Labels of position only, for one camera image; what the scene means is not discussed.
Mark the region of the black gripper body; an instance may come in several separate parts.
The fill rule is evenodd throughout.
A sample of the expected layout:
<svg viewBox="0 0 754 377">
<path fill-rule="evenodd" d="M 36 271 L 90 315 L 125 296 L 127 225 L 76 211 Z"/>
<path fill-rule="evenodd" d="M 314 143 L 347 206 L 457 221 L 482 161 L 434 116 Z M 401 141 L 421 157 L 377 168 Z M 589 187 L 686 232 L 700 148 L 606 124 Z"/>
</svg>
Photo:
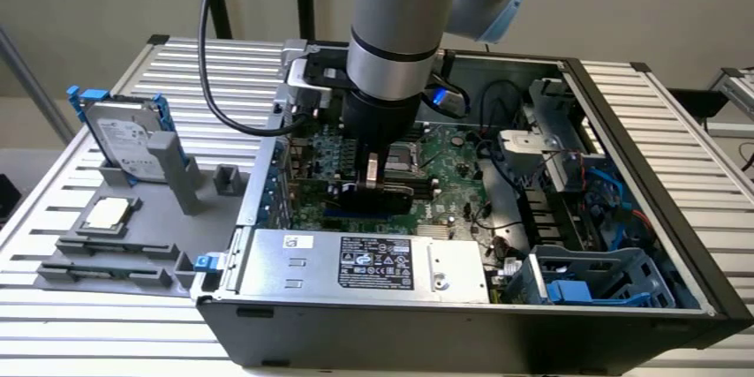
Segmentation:
<svg viewBox="0 0 754 377">
<path fill-rule="evenodd" d="M 359 90 L 346 94 L 343 124 L 359 153 L 379 153 L 411 129 L 418 114 L 421 96 L 386 101 Z"/>
</svg>

